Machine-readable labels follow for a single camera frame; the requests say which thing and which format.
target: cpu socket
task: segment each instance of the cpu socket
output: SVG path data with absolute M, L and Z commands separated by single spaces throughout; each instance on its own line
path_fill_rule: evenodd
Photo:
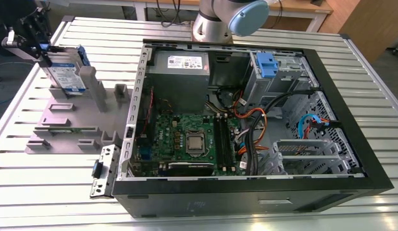
M 189 130 L 185 132 L 185 153 L 191 157 L 199 157 L 204 154 L 204 132 Z

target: white label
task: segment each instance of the white label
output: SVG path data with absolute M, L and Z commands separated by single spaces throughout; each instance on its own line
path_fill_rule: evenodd
M 245 166 L 247 166 L 247 165 L 248 165 L 248 164 L 247 164 L 245 162 L 240 161 L 239 168 L 245 169 Z
M 239 103 L 241 103 L 241 105 L 243 105 L 243 106 L 244 106 L 244 105 L 245 105 L 245 103 L 247 103 L 247 102 L 245 102 L 245 100 L 244 100 L 244 99 L 241 99 L 241 98 L 239 98 L 239 99 L 237 99 L 237 101 L 239 101 Z
M 49 70 L 55 80 L 65 91 L 75 94 L 85 90 L 83 80 L 79 75 L 75 74 L 76 68 L 73 64 L 53 63 Z
M 315 10 L 316 13 L 330 13 L 330 11 L 324 11 L 324 10 Z
M 201 57 L 196 56 L 169 56 L 167 67 L 177 69 L 203 69 Z

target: black case frame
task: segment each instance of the black case frame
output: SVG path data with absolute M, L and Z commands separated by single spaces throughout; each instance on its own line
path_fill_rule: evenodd
M 318 212 L 356 197 L 376 195 L 394 188 L 315 50 L 151 39 L 145 39 L 144 43 L 168 44 L 153 48 L 169 51 L 176 51 L 175 45 L 179 44 L 187 45 L 188 49 L 192 45 L 217 45 L 225 51 L 241 47 L 301 52 L 332 112 L 342 122 L 342 130 L 366 177 L 115 181 L 112 195 L 133 217 Z

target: blue drive bay latch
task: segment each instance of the blue drive bay latch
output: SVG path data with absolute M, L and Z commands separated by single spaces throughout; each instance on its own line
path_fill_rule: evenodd
M 256 53 L 256 63 L 261 70 L 261 78 L 273 78 L 279 70 L 279 62 L 271 53 Z

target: white table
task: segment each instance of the white table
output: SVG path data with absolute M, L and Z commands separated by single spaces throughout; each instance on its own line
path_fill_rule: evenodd
M 164 30 L 156 22 L 76 18 L 61 22 L 52 43 L 81 44 L 104 86 L 132 88 L 143 38 L 191 40 L 189 26 Z M 233 42 L 316 50 L 395 188 L 314 214 L 133 219 L 115 199 L 88 199 L 97 153 L 24 153 L 51 97 L 49 80 L 35 65 L 0 120 L 0 230 L 398 230 L 398 101 L 351 41 L 259 30 Z
M 112 5 L 112 6 L 131 6 L 135 8 L 136 19 L 139 21 L 147 20 L 147 8 L 157 8 L 155 2 L 141 2 L 141 1 L 128 1 L 128 0 L 45 0 L 55 4 L 60 4 L 64 6 L 69 6 L 69 3 L 80 3 L 80 4 L 95 4 L 95 5 Z M 160 8 L 163 9 L 173 9 L 173 4 L 160 3 Z M 181 10 L 199 11 L 197 5 L 180 5 Z M 283 11 L 283 17 L 295 17 L 295 18 L 309 18 L 311 22 L 305 29 L 307 32 L 318 32 L 320 26 L 324 22 L 328 11 L 316 11 L 315 13 L 307 12 L 288 12 Z M 268 15 L 277 16 L 279 11 L 269 11 Z

